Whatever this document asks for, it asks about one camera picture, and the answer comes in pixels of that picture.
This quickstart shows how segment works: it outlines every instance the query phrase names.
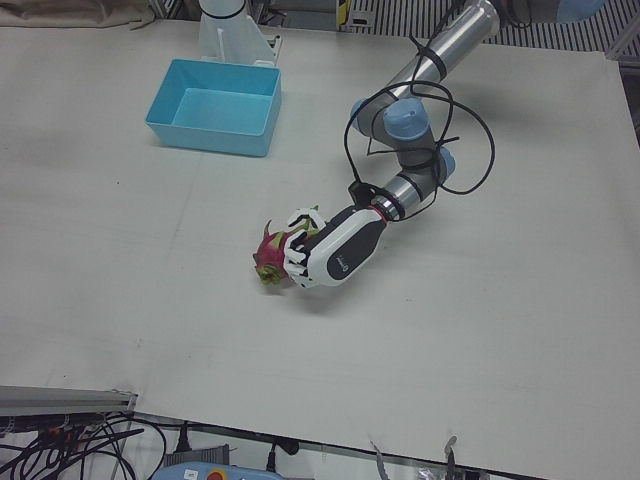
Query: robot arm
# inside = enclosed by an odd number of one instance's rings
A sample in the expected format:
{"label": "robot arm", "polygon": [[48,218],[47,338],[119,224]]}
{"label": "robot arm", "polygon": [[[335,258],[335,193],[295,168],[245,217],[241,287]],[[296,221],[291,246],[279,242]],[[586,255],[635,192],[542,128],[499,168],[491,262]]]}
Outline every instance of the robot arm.
{"label": "robot arm", "polygon": [[[453,173],[453,157],[446,148],[437,148],[424,106],[413,97],[414,92],[424,94],[430,87],[415,84],[416,80],[441,82],[504,25],[581,20],[595,14],[604,1],[469,0],[454,22],[389,82],[385,94],[354,105],[352,126],[396,151],[401,170],[382,188],[372,190],[355,182],[349,188],[354,206],[341,211],[306,242],[302,232],[290,237],[284,252],[289,276],[303,287],[341,284],[373,255],[388,221],[405,218]],[[302,211],[293,218],[300,215],[317,214]]]}

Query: white table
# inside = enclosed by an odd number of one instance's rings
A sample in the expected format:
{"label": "white table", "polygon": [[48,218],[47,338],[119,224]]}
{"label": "white table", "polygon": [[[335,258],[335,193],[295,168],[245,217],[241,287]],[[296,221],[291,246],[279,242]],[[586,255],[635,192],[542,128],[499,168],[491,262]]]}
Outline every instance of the white table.
{"label": "white table", "polygon": [[[464,465],[628,477],[640,155],[616,65],[480,47],[446,84],[494,131],[487,184],[389,228],[342,288],[267,289],[264,223],[347,205],[351,105],[413,55],[281,33],[282,110],[256,159],[144,125],[169,61],[198,56],[197,24],[0,30],[0,384],[129,389],[153,414],[432,460],[456,434]],[[488,150],[458,118],[453,187]],[[397,169],[360,163],[378,182]]]}

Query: black cable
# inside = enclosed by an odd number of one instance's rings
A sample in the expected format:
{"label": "black cable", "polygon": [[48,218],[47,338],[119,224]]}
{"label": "black cable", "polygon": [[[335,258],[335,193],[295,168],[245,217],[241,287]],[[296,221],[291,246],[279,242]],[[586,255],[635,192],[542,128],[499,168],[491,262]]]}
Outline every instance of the black cable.
{"label": "black cable", "polygon": [[124,438],[128,438],[128,437],[132,437],[134,435],[138,435],[140,433],[144,432],[144,429],[139,428],[139,429],[135,429],[135,430],[130,430],[128,432],[122,432],[122,433],[118,433],[115,436],[113,436],[112,439],[108,439],[102,443],[99,443],[97,446],[95,447],[91,447],[89,449],[87,449],[86,452],[81,452],[81,453],[75,453],[73,454],[72,459],[65,461],[60,467],[58,467],[55,471],[49,473],[46,477],[44,477],[44,479],[50,479],[50,480],[55,480],[58,478],[58,475],[60,475],[60,473],[62,473],[62,471],[66,470],[67,468],[71,467],[72,465],[75,465],[76,463],[82,461],[82,459],[86,458],[88,455],[95,453],[99,450],[102,450],[104,447],[108,446],[109,444],[111,444],[113,441],[115,441],[114,439],[117,437],[117,440],[122,440]]}
{"label": "black cable", "polygon": [[[467,107],[466,105],[455,101],[453,99],[453,95],[451,94],[449,89],[443,87],[442,85],[440,85],[438,83],[429,82],[427,80],[409,80],[409,81],[405,81],[405,82],[399,82],[399,83],[395,83],[395,84],[392,84],[392,85],[388,85],[388,86],[378,90],[371,97],[369,97],[369,98],[365,99],[364,101],[362,101],[362,103],[358,106],[358,108],[355,109],[355,111],[353,112],[353,114],[349,118],[349,121],[347,122],[347,126],[345,128],[344,136],[343,136],[343,144],[344,144],[344,148],[345,148],[345,154],[347,156],[347,161],[349,162],[349,165],[351,166],[351,170],[353,172],[354,179],[355,179],[355,181],[357,183],[363,183],[362,179],[360,177],[360,174],[358,172],[358,169],[357,169],[357,167],[355,165],[355,162],[353,160],[353,157],[351,155],[351,152],[349,150],[349,132],[350,132],[351,126],[353,125],[353,122],[355,121],[357,116],[360,114],[360,112],[369,103],[371,103],[372,101],[374,101],[375,99],[377,99],[378,97],[380,97],[380,96],[382,96],[384,94],[391,93],[391,90],[395,90],[396,88],[399,88],[399,87],[405,87],[405,86],[411,87],[411,86],[418,86],[418,85],[440,90],[441,92],[443,92],[446,95],[446,97],[439,96],[439,95],[428,94],[428,93],[416,92],[416,96],[417,97],[428,98],[428,99],[432,99],[432,100],[438,100],[438,101],[442,101],[442,102],[445,102],[445,103],[449,104],[449,112],[448,112],[448,115],[447,115],[447,120],[445,122],[445,127],[442,130],[442,133],[440,135],[439,140],[436,142],[436,150],[435,150],[435,152],[432,152],[432,153],[437,153],[439,151],[440,147],[442,147],[442,145],[444,143],[452,141],[451,139],[446,139],[445,137],[446,137],[447,131],[448,131],[450,125],[451,125],[451,122],[453,120],[453,110],[454,110],[454,108],[459,108],[461,110],[464,110],[468,114],[470,114],[480,124],[480,126],[484,129],[484,131],[485,131],[485,133],[487,135],[487,138],[489,140],[489,145],[490,145],[490,148],[491,148],[491,156],[490,156],[489,164],[487,166],[487,169],[486,169],[485,173],[483,174],[482,178],[476,184],[474,184],[472,187],[470,187],[470,188],[468,188],[466,190],[458,191],[458,190],[453,190],[453,189],[450,189],[450,188],[445,187],[444,185],[442,185],[442,182],[440,181],[439,176],[435,176],[435,178],[434,178],[435,183],[436,183],[436,190],[434,191],[434,194],[436,194],[437,188],[442,188],[446,192],[452,193],[452,194],[455,194],[455,195],[468,195],[468,194],[474,192],[475,190],[477,190],[486,181],[486,179],[489,177],[489,175],[491,173],[491,170],[493,169],[493,164],[495,162],[495,141],[493,139],[493,135],[491,134],[491,130],[489,129],[488,125],[480,117],[480,115],[478,115],[475,111],[473,111],[471,108]],[[430,202],[426,207],[421,208],[419,211],[415,212],[414,214],[412,214],[409,217],[402,218],[402,219],[399,219],[399,220],[392,220],[392,221],[399,222],[399,221],[408,220],[409,218],[413,218],[418,213],[421,213],[424,210],[426,210],[426,208],[428,208],[432,204],[433,204],[433,201]]]}
{"label": "black cable", "polygon": [[151,428],[153,428],[158,435],[160,435],[160,438],[162,439],[162,455],[160,456],[160,461],[158,462],[158,465],[156,466],[155,470],[153,472],[151,472],[151,475],[149,475],[149,479],[151,480],[151,478],[153,477],[153,475],[160,469],[160,467],[162,467],[162,462],[164,461],[164,456],[167,454],[167,437],[165,436],[165,434],[163,433],[162,430],[160,430],[160,427],[157,426],[154,422],[148,421],[148,420],[144,420],[142,418],[136,418],[133,415],[126,415],[126,414],[118,414],[119,417],[121,417],[121,420],[117,420],[116,422],[112,422],[111,425],[117,425],[119,423],[124,423],[124,422],[128,422],[128,421],[132,421],[134,423],[139,423],[141,425],[148,425]]}
{"label": "black cable", "polygon": [[24,447],[16,447],[15,445],[7,445],[7,444],[0,444],[0,448],[4,448],[5,450],[16,450],[16,451],[22,451],[24,450]]}
{"label": "black cable", "polygon": [[189,445],[189,422],[184,422],[180,427],[180,434],[178,435],[178,445],[173,453],[182,453],[191,451],[191,445]]}
{"label": "black cable", "polygon": [[269,455],[267,456],[267,467],[266,470],[267,472],[276,472],[276,445],[278,444],[278,442],[276,442],[276,440],[273,440],[273,443],[271,444],[271,451],[269,452]]}

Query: plastic container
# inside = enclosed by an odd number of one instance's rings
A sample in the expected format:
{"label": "plastic container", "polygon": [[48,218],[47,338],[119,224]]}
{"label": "plastic container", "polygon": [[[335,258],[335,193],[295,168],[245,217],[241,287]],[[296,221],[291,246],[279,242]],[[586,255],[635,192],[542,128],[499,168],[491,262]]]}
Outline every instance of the plastic container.
{"label": "plastic container", "polygon": [[264,157],[281,98],[277,68],[173,60],[146,123],[172,147]]}

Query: pink dragon fruit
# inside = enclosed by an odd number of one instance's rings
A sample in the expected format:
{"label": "pink dragon fruit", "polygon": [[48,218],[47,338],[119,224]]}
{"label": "pink dragon fruit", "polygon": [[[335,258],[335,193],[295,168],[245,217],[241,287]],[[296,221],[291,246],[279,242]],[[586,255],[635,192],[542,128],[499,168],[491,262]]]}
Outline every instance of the pink dragon fruit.
{"label": "pink dragon fruit", "polygon": [[311,222],[306,221],[303,225],[289,232],[269,233],[270,224],[271,220],[264,227],[262,242],[258,246],[258,251],[253,254],[253,259],[256,262],[255,269],[258,272],[260,281],[265,285],[277,285],[281,280],[288,277],[284,269],[284,245],[287,239],[300,230],[306,230],[307,237],[305,240],[308,240],[318,233],[318,230],[312,229]]}

